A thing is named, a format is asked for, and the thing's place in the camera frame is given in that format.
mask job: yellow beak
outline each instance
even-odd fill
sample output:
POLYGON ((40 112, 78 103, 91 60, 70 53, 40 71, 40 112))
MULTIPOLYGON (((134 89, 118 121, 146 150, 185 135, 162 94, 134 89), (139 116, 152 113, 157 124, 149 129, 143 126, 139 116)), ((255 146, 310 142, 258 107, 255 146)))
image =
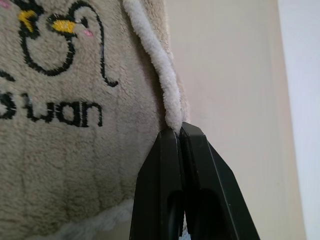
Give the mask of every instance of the yellow beak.
POLYGON ((69 20, 55 20, 52 28, 57 32, 73 34, 76 23, 69 20))
POLYGON ((31 17, 36 17, 37 14, 35 11, 33 10, 27 10, 27 11, 21 11, 18 18, 21 22, 24 23, 24 25, 26 26, 26 28, 31 32, 33 33, 34 32, 34 28, 29 20, 29 18, 31 17))

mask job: fabric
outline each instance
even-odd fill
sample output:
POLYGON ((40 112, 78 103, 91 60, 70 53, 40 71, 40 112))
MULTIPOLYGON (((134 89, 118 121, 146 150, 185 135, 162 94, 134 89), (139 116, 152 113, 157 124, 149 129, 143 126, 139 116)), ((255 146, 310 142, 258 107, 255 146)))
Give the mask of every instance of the fabric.
POLYGON ((0 23, 0 240, 129 220, 158 132, 189 117, 165 3, 0 0, 0 23))

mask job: clip jaw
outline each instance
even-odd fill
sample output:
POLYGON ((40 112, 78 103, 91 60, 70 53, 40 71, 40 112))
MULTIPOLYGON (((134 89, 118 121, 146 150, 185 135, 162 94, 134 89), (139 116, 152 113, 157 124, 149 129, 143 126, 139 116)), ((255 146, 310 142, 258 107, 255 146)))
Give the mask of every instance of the clip jaw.
POLYGON ((130 240, 259 240, 235 176, 196 126, 159 133, 137 177, 130 240))

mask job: beige towel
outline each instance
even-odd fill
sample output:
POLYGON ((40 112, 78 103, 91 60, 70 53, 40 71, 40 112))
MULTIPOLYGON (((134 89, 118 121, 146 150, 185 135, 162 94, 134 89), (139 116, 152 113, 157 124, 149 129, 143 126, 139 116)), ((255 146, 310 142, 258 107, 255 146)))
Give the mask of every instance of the beige towel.
POLYGON ((130 219, 158 132, 187 119, 163 0, 0 0, 0 240, 130 219))

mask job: wall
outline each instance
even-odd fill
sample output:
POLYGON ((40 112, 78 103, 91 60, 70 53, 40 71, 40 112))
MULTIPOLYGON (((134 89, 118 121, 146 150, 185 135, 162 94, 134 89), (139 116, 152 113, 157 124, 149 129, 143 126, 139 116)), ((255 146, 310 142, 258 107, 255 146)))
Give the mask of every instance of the wall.
POLYGON ((303 240, 275 0, 168 0, 191 120, 233 170, 263 240, 303 240))
POLYGON ((279 12, 305 231, 319 240, 320 1, 279 0, 279 12))

